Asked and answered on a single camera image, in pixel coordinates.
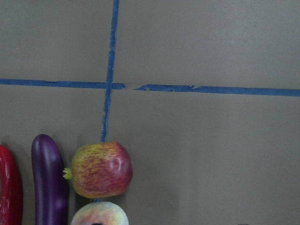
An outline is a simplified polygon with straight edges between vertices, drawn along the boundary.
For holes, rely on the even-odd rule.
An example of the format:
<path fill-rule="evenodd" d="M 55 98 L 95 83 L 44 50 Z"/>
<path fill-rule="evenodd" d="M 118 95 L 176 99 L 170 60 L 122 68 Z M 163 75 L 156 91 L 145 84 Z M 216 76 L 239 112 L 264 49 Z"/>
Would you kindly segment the purple eggplant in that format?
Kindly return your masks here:
<path fill-rule="evenodd" d="M 36 136 L 31 147 L 35 188 L 35 224 L 68 223 L 68 183 L 63 178 L 64 162 L 55 141 L 48 135 Z"/>

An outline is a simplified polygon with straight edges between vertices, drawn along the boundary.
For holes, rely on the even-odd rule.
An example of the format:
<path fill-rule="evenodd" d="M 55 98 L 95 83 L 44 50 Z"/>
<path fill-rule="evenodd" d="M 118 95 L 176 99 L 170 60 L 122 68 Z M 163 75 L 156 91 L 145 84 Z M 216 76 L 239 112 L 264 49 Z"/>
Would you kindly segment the red chili pepper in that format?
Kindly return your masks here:
<path fill-rule="evenodd" d="M 20 225 L 23 217 L 21 176 L 11 152 L 0 147 L 0 223 Z"/>

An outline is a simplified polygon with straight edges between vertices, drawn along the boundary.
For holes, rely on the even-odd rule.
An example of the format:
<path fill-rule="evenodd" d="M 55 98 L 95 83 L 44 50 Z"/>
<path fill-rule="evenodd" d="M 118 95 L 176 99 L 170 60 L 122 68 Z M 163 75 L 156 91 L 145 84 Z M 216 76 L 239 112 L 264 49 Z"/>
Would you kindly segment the pink green peach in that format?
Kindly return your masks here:
<path fill-rule="evenodd" d="M 80 208 L 71 225 L 128 225 L 124 210 L 112 202 L 93 202 Z"/>

